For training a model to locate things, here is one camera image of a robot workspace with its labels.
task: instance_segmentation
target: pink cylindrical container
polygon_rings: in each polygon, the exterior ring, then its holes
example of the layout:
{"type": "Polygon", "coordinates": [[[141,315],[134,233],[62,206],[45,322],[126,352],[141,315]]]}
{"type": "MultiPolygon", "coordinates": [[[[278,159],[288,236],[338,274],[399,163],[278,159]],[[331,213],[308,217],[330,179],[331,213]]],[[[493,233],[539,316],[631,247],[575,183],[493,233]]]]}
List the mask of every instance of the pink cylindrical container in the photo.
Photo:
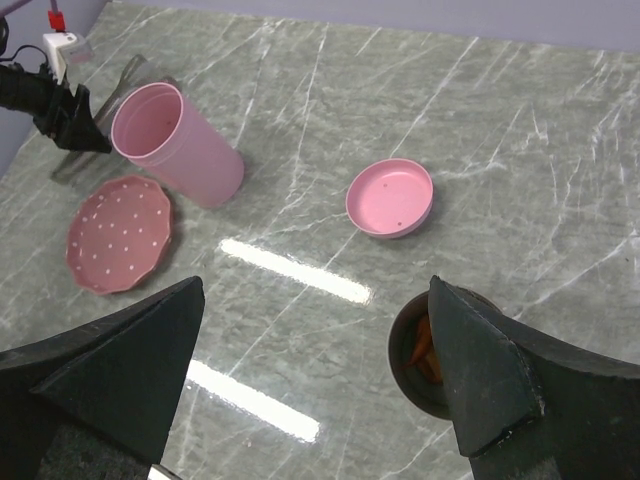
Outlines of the pink cylindrical container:
{"type": "Polygon", "coordinates": [[[242,157],[173,85],[133,92],[113,120],[115,149],[204,208],[240,188],[242,157]]]}

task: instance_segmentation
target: brown bowl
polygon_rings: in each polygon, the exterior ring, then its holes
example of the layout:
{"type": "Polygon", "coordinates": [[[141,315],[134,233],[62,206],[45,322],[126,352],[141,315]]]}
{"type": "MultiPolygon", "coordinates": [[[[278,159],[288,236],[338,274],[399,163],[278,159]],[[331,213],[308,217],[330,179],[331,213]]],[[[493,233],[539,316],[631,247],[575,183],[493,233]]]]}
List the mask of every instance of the brown bowl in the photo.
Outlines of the brown bowl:
{"type": "MultiPolygon", "coordinates": [[[[492,302],[471,290],[460,288],[489,307],[500,311],[492,302]]],[[[417,367],[405,368],[416,343],[417,323],[429,311],[429,292],[407,303],[396,317],[389,333],[389,365],[402,393],[416,407],[434,417],[450,420],[447,398],[442,384],[427,381],[417,367]]]]}

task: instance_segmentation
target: purple wall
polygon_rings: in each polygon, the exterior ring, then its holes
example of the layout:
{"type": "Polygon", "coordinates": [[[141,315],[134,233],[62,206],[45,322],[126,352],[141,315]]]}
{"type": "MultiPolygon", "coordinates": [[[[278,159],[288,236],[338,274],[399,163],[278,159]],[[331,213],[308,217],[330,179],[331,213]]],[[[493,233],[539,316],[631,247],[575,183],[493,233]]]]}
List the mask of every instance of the purple wall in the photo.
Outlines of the purple wall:
{"type": "MultiPolygon", "coordinates": [[[[9,0],[0,0],[3,6],[9,3],[9,0]]],[[[67,29],[86,35],[105,3],[106,0],[58,0],[58,7],[64,13],[67,29]]],[[[7,17],[10,36],[6,55],[13,55],[16,48],[25,43],[42,46],[42,34],[51,32],[47,17],[49,8],[48,0],[33,0],[7,17]]],[[[17,60],[26,70],[37,71],[38,65],[42,62],[42,55],[25,51],[17,60]]],[[[9,168],[29,128],[31,117],[0,108],[0,177],[9,168]]]]}
{"type": "Polygon", "coordinates": [[[124,0],[640,51],[640,0],[124,0]]]}

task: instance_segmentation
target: pink plate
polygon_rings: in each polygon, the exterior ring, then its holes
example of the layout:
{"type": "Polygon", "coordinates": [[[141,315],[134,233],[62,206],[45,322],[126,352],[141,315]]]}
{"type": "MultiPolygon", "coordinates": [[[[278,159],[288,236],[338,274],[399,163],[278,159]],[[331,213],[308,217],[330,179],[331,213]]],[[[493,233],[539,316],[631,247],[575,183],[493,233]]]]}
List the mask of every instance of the pink plate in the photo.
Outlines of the pink plate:
{"type": "Polygon", "coordinates": [[[433,182],[413,160],[390,158],[365,168],[347,192],[347,213],[365,233],[398,238],[420,226],[431,211],[433,182]]]}
{"type": "Polygon", "coordinates": [[[157,182],[138,175],[110,180],[71,222],[67,265],[76,283],[98,295],[140,283],[171,240],[171,203],[157,182]]]}

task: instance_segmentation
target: marble countertop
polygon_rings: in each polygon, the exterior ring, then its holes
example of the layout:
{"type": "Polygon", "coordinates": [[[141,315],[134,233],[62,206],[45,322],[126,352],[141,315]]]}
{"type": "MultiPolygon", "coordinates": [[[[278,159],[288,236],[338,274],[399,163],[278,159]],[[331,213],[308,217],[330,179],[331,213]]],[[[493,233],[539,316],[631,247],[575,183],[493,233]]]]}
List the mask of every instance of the marble countertop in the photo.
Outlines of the marble countertop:
{"type": "Polygon", "coordinates": [[[434,274],[640,363],[640,56],[122,4],[91,41],[78,78],[95,105],[142,53],[242,152],[246,180],[214,211],[174,196],[165,266],[97,297],[67,271],[67,228],[136,170],[101,157],[60,186],[48,174],[64,152],[32,136],[0,183],[0,349],[201,276],[163,460],[185,480],[470,479],[451,423],[410,404],[387,365],[391,322],[434,274]],[[391,156],[432,173],[435,203],[416,233],[380,241],[344,196],[391,156]]]}

